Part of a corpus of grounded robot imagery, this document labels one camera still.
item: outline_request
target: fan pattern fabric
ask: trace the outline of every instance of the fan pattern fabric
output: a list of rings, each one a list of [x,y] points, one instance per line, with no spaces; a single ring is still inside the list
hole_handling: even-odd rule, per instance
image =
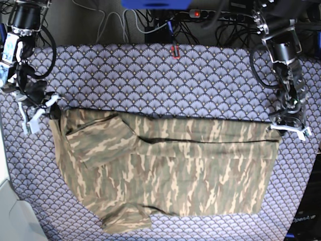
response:
[[[275,92],[252,75],[242,49],[181,45],[174,59],[170,45],[69,46],[58,48],[48,91],[64,95],[62,108],[85,107],[155,117],[194,116],[268,121]],[[50,66],[51,49],[38,49],[31,64],[40,73]],[[5,150],[18,196],[29,202],[49,240],[283,240],[309,180],[321,139],[321,65],[301,59],[309,99],[307,122],[313,136],[301,142],[286,134],[258,214],[152,216],[152,228],[107,234],[65,184],[55,162],[48,120],[41,132],[25,136],[18,104],[0,95]],[[266,53],[256,54],[259,75],[273,84]]]

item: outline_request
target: white cable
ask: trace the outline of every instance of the white cable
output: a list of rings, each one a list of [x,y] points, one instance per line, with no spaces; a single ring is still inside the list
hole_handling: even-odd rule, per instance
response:
[[[147,32],[144,32],[143,30],[141,30],[138,26],[138,16],[137,16],[137,13],[136,11],[134,11],[133,9],[125,9],[125,11],[122,13],[122,21],[124,22],[125,24],[125,14],[128,10],[131,10],[134,14],[135,14],[135,18],[136,18],[136,27],[138,29],[138,31],[140,31],[142,34],[151,34],[151,33],[154,33],[160,29],[162,29],[163,27],[165,27],[167,25],[167,23],[164,23],[163,25],[159,26],[158,28],[156,29],[153,29],[151,31],[147,31]]]
[[[92,9],[92,8],[83,6],[83,5],[79,4],[79,3],[77,3],[75,0],[72,0],[72,2],[73,2],[75,5],[77,5],[77,6],[79,6],[79,7],[82,7],[82,8],[84,8],[84,9],[91,10],[91,11],[97,11],[97,12],[102,13],[102,15],[103,15],[103,16],[102,16],[102,20],[101,20],[101,22],[100,22],[100,24],[99,24],[98,31],[97,31],[96,43],[98,43],[98,41],[99,41],[99,39],[100,39],[100,38],[98,38],[99,33],[100,33],[100,29],[101,29],[101,26],[102,26],[102,24],[103,24],[103,22],[104,22],[104,20],[105,20],[105,17],[106,17],[105,11],[99,10],[99,9]]]
[[[97,36],[97,42],[99,41],[99,39],[101,38],[102,34],[105,32],[105,29],[106,29],[106,26],[107,26],[107,22],[108,22],[108,19],[109,17],[112,15],[112,14],[116,14],[120,20],[120,24],[121,24],[121,27],[122,27],[122,30],[123,30],[123,40],[125,43],[129,43],[129,38],[126,34],[126,31],[125,31],[125,22],[123,22],[121,20],[121,16],[119,15],[119,13],[116,13],[116,12],[111,12],[108,14],[107,18],[106,18],[106,21],[105,21],[105,25],[101,31],[101,34]]]

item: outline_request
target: camouflage fabric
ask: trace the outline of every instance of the camouflage fabric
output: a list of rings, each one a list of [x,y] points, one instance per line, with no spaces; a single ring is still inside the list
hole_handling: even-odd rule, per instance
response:
[[[257,213],[280,136],[268,124],[73,109],[51,120],[57,164],[108,233],[150,214]]]

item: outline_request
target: blue device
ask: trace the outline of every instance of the blue device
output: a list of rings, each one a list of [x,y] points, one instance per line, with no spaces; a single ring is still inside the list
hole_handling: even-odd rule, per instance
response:
[[[185,10],[192,0],[122,0],[128,9],[177,9]]]

